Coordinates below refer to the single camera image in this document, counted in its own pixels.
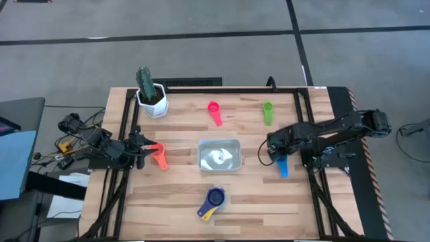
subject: potted cactus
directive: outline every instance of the potted cactus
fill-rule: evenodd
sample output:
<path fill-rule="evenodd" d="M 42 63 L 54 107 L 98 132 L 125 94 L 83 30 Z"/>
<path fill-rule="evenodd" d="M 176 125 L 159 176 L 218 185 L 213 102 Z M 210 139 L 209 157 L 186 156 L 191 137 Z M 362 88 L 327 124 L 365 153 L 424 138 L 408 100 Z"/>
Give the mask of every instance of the potted cactus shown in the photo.
<path fill-rule="evenodd" d="M 152 118 L 161 118 L 166 115 L 169 102 L 166 98 L 163 85 L 153 83 L 148 67 L 140 67 L 136 73 L 139 90 L 136 92 L 137 100 L 143 110 Z"/>

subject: wooden table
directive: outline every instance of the wooden table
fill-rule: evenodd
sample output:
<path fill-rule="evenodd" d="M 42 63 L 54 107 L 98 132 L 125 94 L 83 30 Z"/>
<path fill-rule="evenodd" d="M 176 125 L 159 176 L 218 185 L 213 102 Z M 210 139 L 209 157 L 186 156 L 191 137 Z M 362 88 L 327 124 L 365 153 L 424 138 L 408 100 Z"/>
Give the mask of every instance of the wooden table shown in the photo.
<path fill-rule="evenodd" d="M 127 88 L 112 88 L 103 127 L 118 137 Z M 327 89 L 309 88 L 316 122 L 334 118 Z M 130 173 L 120 239 L 315 239 L 318 238 L 310 186 L 299 152 L 288 159 L 290 176 L 282 179 L 277 165 L 262 166 L 257 149 L 268 132 L 296 123 L 290 94 L 169 94 L 169 111 L 152 119 L 139 113 L 143 134 L 166 148 L 167 171 L 152 157 L 144 169 Z M 220 104 L 223 125 L 217 127 L 206 110 Z M 263 122 L 261 105 L 272 102 L 272 126 Z M 127 133 L 130 130 L 131 114 Z M 205 173 L 197 166 L 197 143 L 202 139 L 236 138 L 241 142 L 243 165 L 235 172 Z M 269 157 L 261 152 L 263 162 Z M 349 177 L 340 169 L 326 169 L 331 198 L 352 229 L 363 228 Z M 98 216 L 105 171 L 91 174 L 80 220 L 83 233 Z M 196 212 L 209 188 L 222 186 L 226 204 L 208 222 Z M 326 232 L 327 212 L 322 206 Z M 109 233 L 114 215 L 110 216 Z"/>

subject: concrete floor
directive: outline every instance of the concrete floor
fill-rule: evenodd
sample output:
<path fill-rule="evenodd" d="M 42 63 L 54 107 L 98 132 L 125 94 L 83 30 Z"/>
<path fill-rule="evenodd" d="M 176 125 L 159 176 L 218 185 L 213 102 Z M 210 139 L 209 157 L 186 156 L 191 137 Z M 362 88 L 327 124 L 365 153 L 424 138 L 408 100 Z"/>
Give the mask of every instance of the concrete floor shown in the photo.
<path fill-rule="evenodd" d="M 293 1 L 301 29 L 430 25 L 426 0 Z M 86 38 L 244 30 L 291 30 L 285 1 L 8 1 L 0 40 Z M 429 117 L 429 31 L 302 36 L 315 85 L 352 87 L 359 108 L 380 108 L 393 129 Z M 139 66 L 154 77 L 222 77 L 224 85 L 304 85 L 294 36 L 0 46 L 0 101 L 42 96 L 47 104 L 104 106 L 110 87 L 135 86 Z M 49 153 L 66 114 L 46 108 L 36 150 Z M 395 239 L 430 237 L 430 165 L 407 159 L 395 134 L 368 139 Z M 430 160 L 423 135 L 403 138 Z M 85 166 L 76 163 L 74 167 Z M 76 221 L 42 229 L 41 241 L 69 239 Z"/>

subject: cord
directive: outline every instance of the cord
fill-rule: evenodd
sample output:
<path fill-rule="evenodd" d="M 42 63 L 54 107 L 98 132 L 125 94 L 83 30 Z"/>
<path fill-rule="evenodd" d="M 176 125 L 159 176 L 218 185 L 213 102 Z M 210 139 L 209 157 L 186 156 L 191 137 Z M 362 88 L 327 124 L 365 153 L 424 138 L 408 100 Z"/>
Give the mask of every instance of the cord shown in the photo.
<path fill-rule="evenodd" d="M 58 164 L 56 164 L 55 166 L 54 166 L 54 169 L 52 169 L 52 171 L 50 172 L 50 173 L 52 173 L 52 172 L 54 172 L 55 171 L 55 169 L 58 167 Z"/>
<path fill-rule="evenodd" d="M 260 163 L 261 163 L 262 165 L 264 165 L 264 166 L 269 166 L 269 165 L 272 165 L 273 163 L 275 163 L 275 161 L 272 161 L 271 163 L 266 164 L 266 163 L 263 163 L 263 162 L 261 161 L 261 158 L 260 158 L 260 150 L 261 150 L 261 147 L 263 147 L 263 145 L 264 145 L 266 142 L 267 142 L 267 139 L 265 139 L 265 140 L 261 143 L 261 145 L 260 145 L 260 147 L 258 148 L 258 151 L 257 151 L 257 157 L 258 157 L 258 160 L 260 161 Z"/>
<path fill-rule="evenodd" d="M 93 129 L 93 128 L 94 128 L 94 126 L 97 126 L 99 123 L 97 123 L 97 124 L 90 124 L 90 125 L 87 125 L 86 127 L 78 127 L 78 129 L 80 129 L 80 130 L 89 130 L 89 129 Z"/>
<path fill-rule="evenodd" d="M 95 118 L 97 117 L 97 115 L 98 114 L 100 114 L 100 113 L 103 113 L 103 111 L 105 110 L 105 108 L 104 107 L 100 107 L 101 109 L 99 110 L 99 111 L 97 111 L 96 113 L 94 113 L 93 115 L 91 115 L 88 119 L 86 119 L 86 121 L 84 121 L 84 124 L 86 124 L 88 121 L 90 121 L 91 119 L 93 120 L 93 124 L 92 125 L 97 125 L 97 124 L 101 124 L 102 123 L 102 121 L 100 121 L 100 122 L 98 122 L 97 124 L 94 124 L 94 120 L 95 120 Z M 54 142 L 54 146 L 57 148 L 57 150 L 60 150 L 60 148 L 58 147 L 58 145 L 60 144 L 60 142 L 64 139 L 64 138 L 66 138 L 66 137 L 69 137 L 70 135 L 69 134 L 66 134 L 66 135 L 64 135 L 64 136 L 62 136 L 62 137 L 60 137 L 60 138 L 58 138 L 58 139 L 56 139 L 55 140 L 55 142 Z M 57 156 L 57 155 L 69 155 L 69 154 L 72 154 L 72 153 L 75 153 L 76 151 L 78 151 L 78 150 L 81 150 L 81 149 L 85 149 L 85 148 L 87 148 L 87 146 L 85 146 L 85 145 L 82 145 L 81 143 L 79 143 L 81 146 L 80 147 L 78 147 L 77 149 L 73 149 L 73 147 L 78 143 L 78 141 L 79 142 L 81 142 L 82 140 L 80 140 L 79 138 L 71 145 L 71 147 L 72 147 L 72 150 L 71 151 L 67 151 L 67 152 L 65 152 L 65 153 L 59 153 L 59 152 L 53 152 L 53 153 L 51 153 L 51 154 L 49 154 L 49 155 L 41 155 L 41 159 L 39 159 L 37 162 L 34 162 L 34 163 L 32 163 L 31 165 L 30 165 L 30 167 L 32 167 L 32 166 L 34 166 L 34 165 L 40 165 L 40 167 L 39 167 L 39 169 L 37 170 L 37 173 L 39 173 L 39 171 L 43 168 L 43 167 L 47 167 L 47 165 L 49 165 L 49 164 L 51 164 L 52 162 L 54 162 L 55 161 L 55 157 Z M 46 159 L 46 158 L 51 158 L 51 160 L 49 160 L 49 161 L 47 161 L 47 162 L 43 162 L 43 163 L 41 163 L 41 161 L 43 160 L 43 159 Z"/>
<path fill-rule="evenodd" d="M 314 168 L 312 166 L 310 166 L 310 168 L 308 169 L 309 174 L 315 175 L 323 169 L 324 161 L 321 158 L 319 158 L 318 160 L 320 161 L 320 167 L 316 171 L 313 171 Z"/>
<path fill-rule="evenodd" d="M 105 107 L 101 107 L 101 106 L 58 106 L 58 105 L 45 105 L 44 107 L 46 107 L 46 108 L 103 108 L 103 109 L 106 109 Z"/>
<path fill-rule="evenodd" d="M 14 238 L 14 240 L 18 240 L 22 235 L 25 235 L 25 233 L 27 233 L 28 231 L 32 230 L 34 227 L 41 225 L 42 223 L 48 222 L 49 220 L 55 218 L 56 216 L 60 215 L 60 214 L 73 214 L 73 213 L 77 213 L 77 212 L 82 212 L 82 210 L 79 211 L 74 211 L 74 212 L 59 212 L 58 214 L 55 214 L 54 216 L 47 218 L 45 220 L 43 220 L 42 222 L 39 222 L 33 226 L 31 226 L 30 228 L 28 228 L 27 230 L 25 230 L 24 232 L 20 233 L 17 237 Z"/>
<path fill-rule="evenodd" d="M 85 139 L 83 139 L 83 138 L 81 138 L 81 137 L 79 137 L 79 136 L 76 136 L 76 135 L 71 134 L 71 133 L 67 133 L 67 134 L 68 134 L 68 135 L 70 135 L 70 136 L 72 136 L 72 137 L 75 137 L 75 138 L 77 138 L 77 139 L 79 139 L 79 140 L 82 140 L 82 141 L 87 142 Z"/>
<path fill-rule="evenodd" d="M 416 125 L 416 124 L 405 124 L 405 125 L 401 126 L 400 128 L 398 128 L 398 130 L 396 132 L 396 144 L 397 144 L 397 147 L 400 149 L 400 151 L 402 151 L 402 153 L 404 155 L 406 155 L 407 157 L 409 157 L 410 159 L 412 159 L 414 161 L 418 161 L 418 162 L 421 162 L 421 163 L 430 163 L 430 161 L 423 161 L 423 160 L 420 160 L 420 159 L 417 159 L 417 158 L 414 158 L 414 157 L 410 156 L 408 153 L 406 153 L 406 151 L 403 150 L 403 148 L 401 147 L 401 145 L 400 145 L 400 143 L 398 141 L 398 134 L 400 133 L 400 131 L 404 130 L 405 127 L 407 127 L 407 126 L 412 126 L 412 125 Z"/>

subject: green cactus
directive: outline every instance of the green cactus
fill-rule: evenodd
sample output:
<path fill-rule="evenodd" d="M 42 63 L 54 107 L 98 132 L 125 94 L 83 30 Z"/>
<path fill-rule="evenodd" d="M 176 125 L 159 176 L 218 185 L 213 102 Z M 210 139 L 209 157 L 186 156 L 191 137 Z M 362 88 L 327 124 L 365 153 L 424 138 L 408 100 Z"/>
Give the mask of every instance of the green cactus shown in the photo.
<path fill-rule="evenodd" d="M 153 101 L 156 96 L 153 79 L 150 75 L 148 67 L 139 67 L 139 70 L 136 72 L 136 81 L 140 89 L 140 94 L 148 102 Z"/>

